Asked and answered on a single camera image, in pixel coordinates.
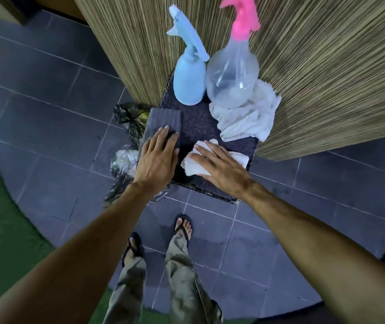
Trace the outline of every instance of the blue spray bottle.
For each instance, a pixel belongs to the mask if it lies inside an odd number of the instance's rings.
[[[186,44],[186,49],[177,60],[174,70],[174,95],[180,103],[193,106],[199,103],[205,95],[205,62],[209,60],[209,55],[184,13],[174,4],[170,6],[169,11],[174,19],[174,26],[167,34],[180,36]]]

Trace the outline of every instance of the striped wooden wall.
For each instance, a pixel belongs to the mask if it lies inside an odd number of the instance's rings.
[[[122,81],[156,106],[184,45],[168,37],[174,3],[210,55],[228,41],[221,0],[76,0]],[[385,0],[256,0],[250,48],[282,95],[258,154],[281,160],[385,136]]]

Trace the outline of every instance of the green artificial grass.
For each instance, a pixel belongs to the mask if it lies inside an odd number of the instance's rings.
[[[44,259],[54,247],[25,218],[0,177],[0,296]],[[111,291],[107,289],[89,323],[103,322]],[[142,323],[168,323],[167,314],[143,309]],[[246,324],[252,320],[224,321]]]

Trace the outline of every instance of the spray bottle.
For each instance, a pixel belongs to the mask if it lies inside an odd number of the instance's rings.
[[[167,34],[180,36],[186,44],[186,49],[177,60],[174,70],[174,95],[180,103],[193,106],[199,103],[205,95],[205,62],[209,60],[209,55],[184,13],[174,4],[170,6],[169,11],[174,19],[174,26]]]
[[[252,95],[258,78],[258,60],[249,52],[251,31],[258,31],[254,0],[223,0],[220,8],[233,5],[237,12],[230,40],[207,64],[206,87],[209,99],[219,107],[240,107]]]

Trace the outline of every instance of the white rag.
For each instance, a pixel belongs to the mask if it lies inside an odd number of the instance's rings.
[[[218,141],[216,139],[211,139],[209,142],[212,142],[213,144],[218,145]],[[197,141],[196,144],[198,144],[199,146],[202,146],[203,148],[215,154],[203,141]],[[190,158],[190,155],[193,153],[198,153],[199,155],[201,155],[201,153],[196,148],[192,149],[192,151],[186,155],[186,157],[181,163],[182,168],[185,169],[185,174],[187,176],[198,175],[198,174],[210,175],[207,170],[205,170],[201,165],[197,164],[194,160]],[[247,155],[244,155],[243,153],[240,153],[240,152],[233,152],[233,151],[230,151],[229,153],[238,163],[242,165],[243,168],[246,168],[246,165],[248,164],[248,161],[249,161],[249,157]]]
[[[239,108],[226,109],[211,102],[209,110],[212,117],[218,121],[222,141],[229,142],[253,136],[263,142],[271,132],[275,111],[281,99],[271,84],[257,79],[252,96]]]

